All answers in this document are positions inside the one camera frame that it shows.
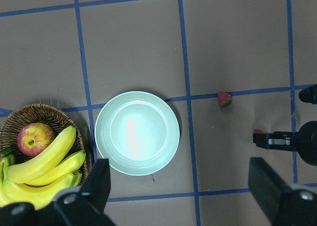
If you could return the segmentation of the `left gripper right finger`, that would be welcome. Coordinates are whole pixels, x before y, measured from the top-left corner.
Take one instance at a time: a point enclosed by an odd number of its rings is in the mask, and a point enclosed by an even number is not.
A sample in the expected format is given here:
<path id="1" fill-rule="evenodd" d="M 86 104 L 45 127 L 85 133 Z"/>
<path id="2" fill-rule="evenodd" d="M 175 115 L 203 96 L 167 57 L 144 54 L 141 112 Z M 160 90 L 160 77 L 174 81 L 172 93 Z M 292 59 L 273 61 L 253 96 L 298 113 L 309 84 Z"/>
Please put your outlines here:
<path id="1" fill-rule="evenodd" d="M 250 158 L 248 187 L 272 226 L 317 224 L 317 193 L 286 183 L 263 158 Z"/>

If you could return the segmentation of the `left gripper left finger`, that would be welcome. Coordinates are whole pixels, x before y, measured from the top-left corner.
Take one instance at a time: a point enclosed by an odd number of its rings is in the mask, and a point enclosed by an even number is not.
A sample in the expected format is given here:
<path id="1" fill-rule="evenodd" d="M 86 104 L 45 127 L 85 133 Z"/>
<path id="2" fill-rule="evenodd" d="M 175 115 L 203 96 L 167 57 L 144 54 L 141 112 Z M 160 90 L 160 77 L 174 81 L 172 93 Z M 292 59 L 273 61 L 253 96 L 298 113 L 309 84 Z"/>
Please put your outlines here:
<path id="1" fill-rule="evenodd" d="M 98 159 L 80 186 L 60 191 L 53 199 L 57 226 L 113 226 L 105 214 L 110 194 L 108 159 Z"/>

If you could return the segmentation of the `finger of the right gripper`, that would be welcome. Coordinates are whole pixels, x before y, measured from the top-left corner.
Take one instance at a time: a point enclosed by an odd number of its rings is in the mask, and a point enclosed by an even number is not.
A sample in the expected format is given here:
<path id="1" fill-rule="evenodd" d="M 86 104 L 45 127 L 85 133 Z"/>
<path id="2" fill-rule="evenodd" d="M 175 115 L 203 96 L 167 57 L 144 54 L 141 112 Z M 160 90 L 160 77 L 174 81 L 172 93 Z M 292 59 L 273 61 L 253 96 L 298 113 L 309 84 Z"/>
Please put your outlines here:
<path id="1" fill-rule="evenodd" d="M 297 135 L 297 132 L 256 132 L 253 133 L 253 143 L 267 150 L 295 151 L 294 140 Z"/>

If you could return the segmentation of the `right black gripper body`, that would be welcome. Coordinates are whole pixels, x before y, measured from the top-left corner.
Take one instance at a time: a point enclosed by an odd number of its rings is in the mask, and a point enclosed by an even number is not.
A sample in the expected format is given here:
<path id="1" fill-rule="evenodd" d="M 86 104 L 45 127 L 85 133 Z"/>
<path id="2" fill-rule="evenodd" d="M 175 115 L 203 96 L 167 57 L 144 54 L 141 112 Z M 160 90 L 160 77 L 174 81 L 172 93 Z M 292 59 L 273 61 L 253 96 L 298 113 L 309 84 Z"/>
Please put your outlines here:
<path id="1" fill-rule="evenodd" d="M 314 84 L 301 90 L 298 94 L 303 103 L 317 104 L 317 85 Z M 309 165 L 317 165 L 317 122 L 309 121 L 299 130 L 300 144 L 298 153 L 300 157 Z"/>

